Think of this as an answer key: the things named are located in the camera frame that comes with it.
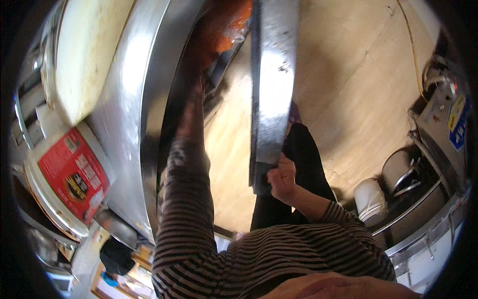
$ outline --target white bucket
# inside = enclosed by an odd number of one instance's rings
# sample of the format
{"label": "white bucket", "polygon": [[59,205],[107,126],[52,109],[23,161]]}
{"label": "white bucket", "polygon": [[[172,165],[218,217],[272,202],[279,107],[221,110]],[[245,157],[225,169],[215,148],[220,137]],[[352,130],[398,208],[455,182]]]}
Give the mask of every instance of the white bucket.
{"label": "white bucket", "polygon": [[358,218],[368,227],[387,215],[387,202],[378,182],[372,178],[361,181],[354,189]]}
{"label": "white bucket", "polygon": [[84,122],[76,128],[57,128],[28,152],[25,177],[48,218],[63,233],[79,241],[88,235],[89,222],[115,175],[101,145]]}

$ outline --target yellow cable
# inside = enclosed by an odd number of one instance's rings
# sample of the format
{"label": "yellow cable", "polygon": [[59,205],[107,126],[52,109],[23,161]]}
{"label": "yellow cable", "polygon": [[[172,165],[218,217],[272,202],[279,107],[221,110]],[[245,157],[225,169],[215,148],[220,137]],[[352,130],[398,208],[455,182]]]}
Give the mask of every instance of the yellow cable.
{"label": "yellow cable", "polygon": [[426,98],[423,95],[422,86],[420,85],[420,75],[418,75],[417,53],[416,53],[416,50],[415,50],[415,43],[413,42],[412,30],[410,29],[410,24],[408,23],[407,15],[405,14],[405,11],[403,10],[403,7],[402,7],[402,4],[400,3],[400,0],[397,0],[397,3],[398,3],[398,5],[400,6],[400,9],[403,12],[403,16],[405,17],[405,22],[407,22],[408,34],[410,35],[410,41],[412,42],[413,59],[415,61],[415,74],[416,74],[416,77],[417,77],[418,90],[420,91],[420,95],[422,96],[422,98],[426,101]]}

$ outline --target cutting board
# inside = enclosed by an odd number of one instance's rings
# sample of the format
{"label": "cutting board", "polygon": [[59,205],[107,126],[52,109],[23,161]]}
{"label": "cutting board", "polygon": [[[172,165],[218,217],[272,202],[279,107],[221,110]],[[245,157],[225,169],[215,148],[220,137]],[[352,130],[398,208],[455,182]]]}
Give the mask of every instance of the cutting board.
{"label": "cutting board", "polygon": [[69,0],[58,37],[52,105],[77,125],[94,109],[134,0]]}

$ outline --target human hand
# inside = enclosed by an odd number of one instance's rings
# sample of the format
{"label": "human hand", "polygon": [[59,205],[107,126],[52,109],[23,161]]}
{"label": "human hand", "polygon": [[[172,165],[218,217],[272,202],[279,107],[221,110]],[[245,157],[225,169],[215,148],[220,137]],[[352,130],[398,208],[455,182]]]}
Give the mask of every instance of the human hand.
{"label": "human hand", "polygon": [[281,153],[279,166],[267,172],[267,181],[272,185],[271,195],[293,206],[295,196],[295,164]]}

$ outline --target yellow sticker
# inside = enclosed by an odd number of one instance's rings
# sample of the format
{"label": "yellow sticker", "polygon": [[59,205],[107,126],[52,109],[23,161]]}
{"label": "yellow sticker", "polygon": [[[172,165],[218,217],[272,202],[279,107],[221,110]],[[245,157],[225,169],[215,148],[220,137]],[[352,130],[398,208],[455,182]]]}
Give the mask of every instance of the yellow sticker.
{"label": "yellow sticker", "polygon": [[450,116],[448,117],[448,129],[454,131],[458,121],[460,120],[461,113],[465,107],[466,98],[464,95],[461,95],[456,102],[451,106]]}

